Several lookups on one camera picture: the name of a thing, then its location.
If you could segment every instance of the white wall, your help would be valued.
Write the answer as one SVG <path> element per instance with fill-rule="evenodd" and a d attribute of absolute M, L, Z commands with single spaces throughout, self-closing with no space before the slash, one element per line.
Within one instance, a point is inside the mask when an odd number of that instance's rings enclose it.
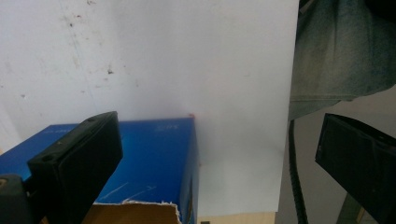
<path fill-rule="evenodd" d="M 3 0 L 0 148 L 109 110 L 123 120 L 193 113 L 200 215 L 275 211 L 297 8 L 293 0 Z"/>
<path fill-rule="evenodd" d="M 295 144 L 306 213 L 310 223 L 334 224 L 347 192 L 315 163 L 315 154 L 325 113 L 360 120 L 396 137 L 396 87 L 360 97 L 352 102 L 322 109 L 295 123 Z M 279 210 L 276 223 L 297 223 L 289 176 L 289 154 L 285 153 Z"/>

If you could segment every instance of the gray fabric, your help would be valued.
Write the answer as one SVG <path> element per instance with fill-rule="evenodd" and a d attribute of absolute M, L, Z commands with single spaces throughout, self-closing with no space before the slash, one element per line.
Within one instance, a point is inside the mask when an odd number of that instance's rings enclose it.
<path fill-rule="evenodd" d="M 317 0 L 298 20 L 290 119 L 396 83 L 396 24 L 361 0 Z"/>

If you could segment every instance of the torn cardboard edge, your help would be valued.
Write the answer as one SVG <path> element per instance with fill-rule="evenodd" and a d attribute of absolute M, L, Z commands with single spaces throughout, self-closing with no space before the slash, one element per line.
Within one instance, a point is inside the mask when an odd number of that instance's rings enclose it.
<path fill-rule="evenodd" d="M 148 203 L 123 201 L 122 203 L 94 203 L 83 224 L 102 223 L 182 224 L 175 203 Z"/>

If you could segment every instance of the blue box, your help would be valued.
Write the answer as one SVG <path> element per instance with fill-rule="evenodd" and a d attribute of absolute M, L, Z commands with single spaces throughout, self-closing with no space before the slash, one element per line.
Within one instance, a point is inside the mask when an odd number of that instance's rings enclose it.
<path fill-rule="evenodd" d="M 76 126 L 51 125 L 4 153 L 0 174 L 26 180 L 26 162 Z M 199 162 L 194 120 L 121 121 L 120 134 L 123 159 L 84 223 L 196 223 Z"/>

